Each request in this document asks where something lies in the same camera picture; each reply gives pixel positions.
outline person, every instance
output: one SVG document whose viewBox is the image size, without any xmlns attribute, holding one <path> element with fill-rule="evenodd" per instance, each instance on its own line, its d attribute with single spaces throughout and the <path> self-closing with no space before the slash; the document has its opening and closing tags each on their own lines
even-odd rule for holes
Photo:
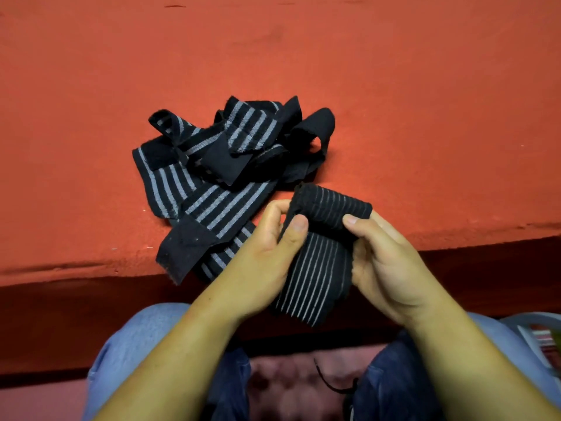
<svg viewBox="0 0 561 421">
<path fill-rule="evenodd" d="M 84 421 L 249 418 L 249 360 L 228 343 L 280 293 L 306 239 L 308 221 L 297 215 L 278 241 L 289 203 L 266 207 L 253 235 L 193 304 L 144 309 L 108 340 L 89 373 Z M 556 383 L 513 332 L 470 317 L 375 212 L 370 219 L 347 214 L 343 223 L 359 238 L 354 285 L 405 330 L 360 379 L 351 418 L 561 420 Z"/>
</svg>

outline person's left arm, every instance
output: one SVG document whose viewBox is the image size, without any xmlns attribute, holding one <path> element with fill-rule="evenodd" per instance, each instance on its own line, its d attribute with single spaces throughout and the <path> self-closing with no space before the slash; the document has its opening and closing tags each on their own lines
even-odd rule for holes
<svg viewBox="0 0 561 421">
<path fill-rule="evenodd" d="M 94 421 L 198 419 L 214 372 L 236 328 L 280 293 L 308 222 L 292 219 L 280 242 L 289 201 L 271 202 L 226 269 L 150 352 Z"/>
</svg>

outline jeans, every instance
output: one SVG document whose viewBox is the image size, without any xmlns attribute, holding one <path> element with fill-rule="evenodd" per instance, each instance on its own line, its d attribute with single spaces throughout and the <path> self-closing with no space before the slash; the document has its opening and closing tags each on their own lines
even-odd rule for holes
<svg viewBox="0 0 561 421">
<path fill-rule="evenodd" d="M 179 321 L 188 304 L 163 303 L 134 315 L 103 346 L 88 374 L 88 399 L 82 421 L 91 420 L 121 383 Z M 561 392 L 530 348 L 505 325 L 470 314 L 485 334 L 542 393 L 561 408 Z M 246 386 L 250 362 L 241 348 L 226 351 L 207 399 L 213 420 L 248 420 Z M 413 340 L 402 331 L 370 363 L 353 400 L 354 419 L 444 419 Z"/>
</svg>

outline folded fabric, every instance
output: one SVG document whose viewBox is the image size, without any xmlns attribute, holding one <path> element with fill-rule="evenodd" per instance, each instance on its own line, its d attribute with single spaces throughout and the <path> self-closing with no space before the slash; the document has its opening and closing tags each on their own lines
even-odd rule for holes
<svg viewBox="0 0 561 421">
<path fill-rule="evenodd" d="M 335 128 L 327 108 L 303 120 L 296 96 L 285 105 L 230 97 L 207 128 L 165 109 L 149 122 L 161 136 L 132 155 L 152 212 L 174 225 L 157 261 L 178 284 L 191 269 L 206 280 L 218 276 L 273 191 L 311 177 L 325 161 Z M 316 137 L 321 149 L 312 153 Z"/>
<path fill-rule="evenodd" d="M 271 307 L 313 327 L 322 324 L 351 286 L 356 237 L 343 226 L 343 216 L 368 218 L 371 212 L 372 205 L 350 196 L 312 183 L 297 186 L 282 233 L 295 215 L 303 214 L 309 221 L 308 236 Z"/>
</svg>

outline forearm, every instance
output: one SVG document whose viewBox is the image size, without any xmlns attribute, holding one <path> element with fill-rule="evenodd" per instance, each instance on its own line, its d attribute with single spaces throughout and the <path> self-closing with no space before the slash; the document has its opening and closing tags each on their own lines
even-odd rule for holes
<svg viewBox="0 0 561 421">
<path fill-rule="evenodd" d="M 213 286 L 103 406 L 95 421 L 198 419 L 238 322 L 213 301 Z"/>
<path fill-rule="evenodd" d="M 408 329 L 450 421 L 561 419 L 451 297 Z"/>
</svg>

